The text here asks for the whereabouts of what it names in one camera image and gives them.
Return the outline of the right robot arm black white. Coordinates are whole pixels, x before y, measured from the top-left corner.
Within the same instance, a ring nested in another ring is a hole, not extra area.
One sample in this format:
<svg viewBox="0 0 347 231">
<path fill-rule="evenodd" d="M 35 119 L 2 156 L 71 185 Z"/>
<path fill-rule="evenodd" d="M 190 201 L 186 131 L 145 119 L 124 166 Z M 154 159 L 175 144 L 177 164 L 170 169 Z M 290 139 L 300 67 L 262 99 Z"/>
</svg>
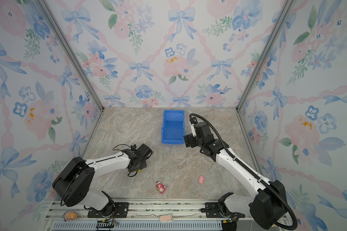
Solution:
<svg viewBox="0 0 347 231">
<path fill-rule="evenodd" d="M 199 147 L 200 153 L 229 171 L 248 191 L 249 196 L 227 193 L 218 200 L 216 209 L 210 209 L 236 223 L 242 215 L 251 216 L 263 229 L 273 225 L 294 231 L 298 227 L 297 217 L 288 205 L 284 185 L 262 176 L 243 162 L 229 145 L 222 140 L 209 122 L 190 119 L 192 133 L 184 136 L 186 147 Z"/>
</svg>

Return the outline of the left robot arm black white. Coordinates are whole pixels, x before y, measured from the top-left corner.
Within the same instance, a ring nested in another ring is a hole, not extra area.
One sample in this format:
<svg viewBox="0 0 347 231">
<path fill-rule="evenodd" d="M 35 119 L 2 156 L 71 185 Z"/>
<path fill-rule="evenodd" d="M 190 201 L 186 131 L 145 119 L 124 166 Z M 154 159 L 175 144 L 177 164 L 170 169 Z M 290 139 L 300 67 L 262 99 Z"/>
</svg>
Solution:
<svg viewBox="0 0 347 231">
<path fill-rule="evenodd" d="M 127 169 L 128 177 L 134 177 L 147 167 L 147 160 L 153 151 L 146 145 L 119 144 L 115 154 L 96 159 L 73 158 L 53 181 L 52 188 L 61 198 L 60 205 L 73 207 L 78 204 L 90 210 L 92 217 L 111 218 L 118 206 L 105 191 L 90 189 L 93 180 L 113 171 Z"/>
</svg>

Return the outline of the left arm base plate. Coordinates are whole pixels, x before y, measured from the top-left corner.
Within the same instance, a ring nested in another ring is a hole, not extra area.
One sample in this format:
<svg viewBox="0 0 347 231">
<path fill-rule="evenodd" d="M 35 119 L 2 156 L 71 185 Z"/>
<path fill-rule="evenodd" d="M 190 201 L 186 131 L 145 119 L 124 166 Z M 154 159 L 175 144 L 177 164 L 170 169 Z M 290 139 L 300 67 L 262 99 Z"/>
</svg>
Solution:
<svg viewBox="0 0 347 231">
<path fill-rule="evenodd" d="M 107 206 L 102 210 L 96 210 L 90 208 L 88 211 L 88 218 L 127 218 L 129 211 L 128 202 L 115 202 L 112 204 L 107 204 Z"/>
</svg>

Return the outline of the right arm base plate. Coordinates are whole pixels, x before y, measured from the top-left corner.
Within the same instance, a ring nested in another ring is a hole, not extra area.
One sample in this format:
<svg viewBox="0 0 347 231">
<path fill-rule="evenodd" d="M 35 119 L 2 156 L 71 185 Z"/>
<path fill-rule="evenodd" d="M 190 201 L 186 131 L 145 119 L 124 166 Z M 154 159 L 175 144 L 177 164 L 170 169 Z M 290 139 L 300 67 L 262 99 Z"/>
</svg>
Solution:
<svg viewBox="0 0 347 231">
<path fill-rule="evenodd" d="M 244 214 L 230 212 L 224 203 L 207 202 L 205 208 L 200 209 L 201 213 L 205 213 L 207 218 L 245 218 Z"/>
</svg>

